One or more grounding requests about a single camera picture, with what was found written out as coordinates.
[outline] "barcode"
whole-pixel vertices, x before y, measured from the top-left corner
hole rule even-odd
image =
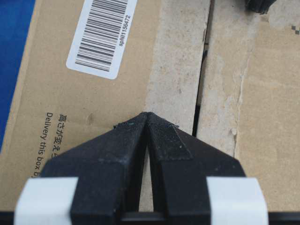
[[[75,63],[109,72],[128,0],[93,0]]]

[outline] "white tape strip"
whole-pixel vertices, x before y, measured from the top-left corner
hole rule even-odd
[[[257,179],[207,177],[212,225],[268,225]]]
[[[14,225],[72,225],[77,177],[29,179],[15,209]]]

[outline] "blue surface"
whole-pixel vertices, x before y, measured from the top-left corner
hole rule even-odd
[[[35,0],[0,0],[0,146],[3,142],[34,3]]]

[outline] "cardboard box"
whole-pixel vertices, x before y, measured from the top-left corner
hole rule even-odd
[[[47,159],[142,111],[192,131],[210,1],[138,0],[115,79],[66,66],[83,3],[36,0],[0,154],[0,210],[14,209]]]
[[[300,210],[300,2],[267,15],[215,0],[197,137],[257,177],[270,211]]]

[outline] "black plastic jaw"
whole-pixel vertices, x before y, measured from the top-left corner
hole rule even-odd
[[[147,145],[154,211],[172,225],[210,223],[207,176],[245,176],[236,159],[150,112],[49,160],[41,176],[79,177],[73,224],[114,225],[138,211]]]
[[[275,2],[276,0],[245,0],[246,2],[246,8],[260,13],[265,14],[268,12],[270,6]]]

